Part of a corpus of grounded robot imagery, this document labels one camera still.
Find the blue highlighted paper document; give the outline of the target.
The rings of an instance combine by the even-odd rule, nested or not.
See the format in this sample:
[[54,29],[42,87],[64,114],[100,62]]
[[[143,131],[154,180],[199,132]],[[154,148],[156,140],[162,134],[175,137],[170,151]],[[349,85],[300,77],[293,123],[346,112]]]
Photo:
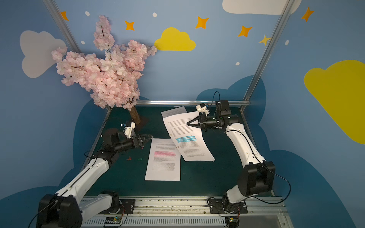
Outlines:
[[199,113],[197,111],[176,114],[164,118],[163,122],[169,136],[186,162],[213,162],[215,158],[204,142],[202,130],[187,125],[187,122],[198,116]]

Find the purple highlighted paper document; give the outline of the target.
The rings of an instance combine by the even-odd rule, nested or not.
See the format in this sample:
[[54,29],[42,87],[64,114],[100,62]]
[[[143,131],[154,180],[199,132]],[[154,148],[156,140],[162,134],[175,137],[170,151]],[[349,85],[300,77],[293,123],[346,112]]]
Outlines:
[[184,106],[181,106],[181,107],[174,108],[171,110],[163,111],[163,112],[161,112],[161,115],[163,118],[166,118],[169,116],[174,116],[174,115],[184,114],[184,113],[187,113],[187,111]]

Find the pink highlighted paper document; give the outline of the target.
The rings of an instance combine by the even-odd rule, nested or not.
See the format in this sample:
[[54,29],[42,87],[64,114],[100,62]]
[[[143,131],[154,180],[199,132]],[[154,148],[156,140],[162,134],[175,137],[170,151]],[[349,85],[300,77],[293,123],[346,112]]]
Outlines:
[[180,181],[181,154],[172,139],[152,139],[146,181]]

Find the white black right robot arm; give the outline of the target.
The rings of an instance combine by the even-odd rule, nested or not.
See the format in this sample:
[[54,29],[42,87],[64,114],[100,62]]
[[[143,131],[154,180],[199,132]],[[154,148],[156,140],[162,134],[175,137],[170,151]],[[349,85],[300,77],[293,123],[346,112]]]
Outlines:
[[216,102],[216,111],[210,111],[204,103],[196,106],[198,116],[187,122],[187,126],[204,131],[221,128],[232,141],[242,163],[242,173],[237,184],[222,197],[222,210],[237,214],[246,206],[245,200],[261,193],[270,192],[273,187],[276,167],[258,152],[249,139],[238,115],[234,115],[227,100]]

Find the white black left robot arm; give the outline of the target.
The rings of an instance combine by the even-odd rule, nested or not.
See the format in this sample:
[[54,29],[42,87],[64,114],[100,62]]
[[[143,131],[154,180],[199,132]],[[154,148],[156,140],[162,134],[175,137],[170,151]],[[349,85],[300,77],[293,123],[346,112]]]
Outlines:
[[116,163],[121,152],[143,148],[153,136],[136,134],[133,127],[126,126],[122,132],[115,128],[108,129],[102,138],[102,148],[91,157],[89,164],[65,187],[41,199],[34,217],[38,228],[79,228],[101,212],[125,212],[116,192],[103,191],[87,202],[82,202],[82,199]]

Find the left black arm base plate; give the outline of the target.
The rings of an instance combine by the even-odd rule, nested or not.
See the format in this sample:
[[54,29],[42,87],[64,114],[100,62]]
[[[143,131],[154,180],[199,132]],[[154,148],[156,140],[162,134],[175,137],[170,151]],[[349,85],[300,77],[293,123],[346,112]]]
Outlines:
[[110,215],[122,215],[122,214],[133,214],[135,208],[135,199],[120,199],[117,206],[111,206],[110,209],[106,210],[106,214]]

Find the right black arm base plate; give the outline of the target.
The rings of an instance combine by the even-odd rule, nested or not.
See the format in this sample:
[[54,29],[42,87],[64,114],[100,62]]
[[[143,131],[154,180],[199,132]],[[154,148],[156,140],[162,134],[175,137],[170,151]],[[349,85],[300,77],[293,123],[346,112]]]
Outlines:
[[227,197],[221,199],[209,197],[207,204],[211,214],[247,214],[247,205],[245,201],[230,203]]

